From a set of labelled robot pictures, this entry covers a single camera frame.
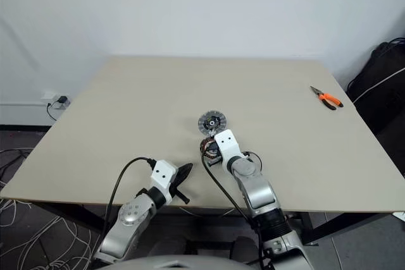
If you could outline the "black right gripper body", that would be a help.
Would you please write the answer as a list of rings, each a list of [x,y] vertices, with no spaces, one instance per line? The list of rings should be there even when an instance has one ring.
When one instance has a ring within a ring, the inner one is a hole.
[[[208,160],[209,167],[222,162],[222,154],[220,152],[218,144],[211,144],[206,149],[206,157],[209,159]]]

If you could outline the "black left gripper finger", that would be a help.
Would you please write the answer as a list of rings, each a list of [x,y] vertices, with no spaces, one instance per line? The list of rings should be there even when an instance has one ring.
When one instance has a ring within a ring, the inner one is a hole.
[[[174,187],[177,188],[179,185],[181,185],[189,176],[191,170],[192,170],[193,164],[192,163],[187,163],[184,164],[183,166],[178,168],[177,175],[174,180]]]
[[[192,164],[192,163],[187,163],[187,164],[184,164],[183,166],[179,167],[179,168],[178,168],[177,175],[176,175],[176,179],[177,179],[177,180],[184,180],[184,179],[186,179],[186,178],[189,176],[189,174],[190,174],[192,168],[193,168],[193,164]]]

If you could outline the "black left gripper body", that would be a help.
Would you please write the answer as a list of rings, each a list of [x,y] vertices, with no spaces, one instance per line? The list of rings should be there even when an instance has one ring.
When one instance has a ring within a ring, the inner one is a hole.
[[[180,184],[185,180],[183,177],[176,177],[174,181],[171,183],[169,187],[169,193],[172,198],[177,196],[180,200],[182,200],[185,204],[188,204],[190,202],[190,199],[186,197],[179,189],[178,187]]]

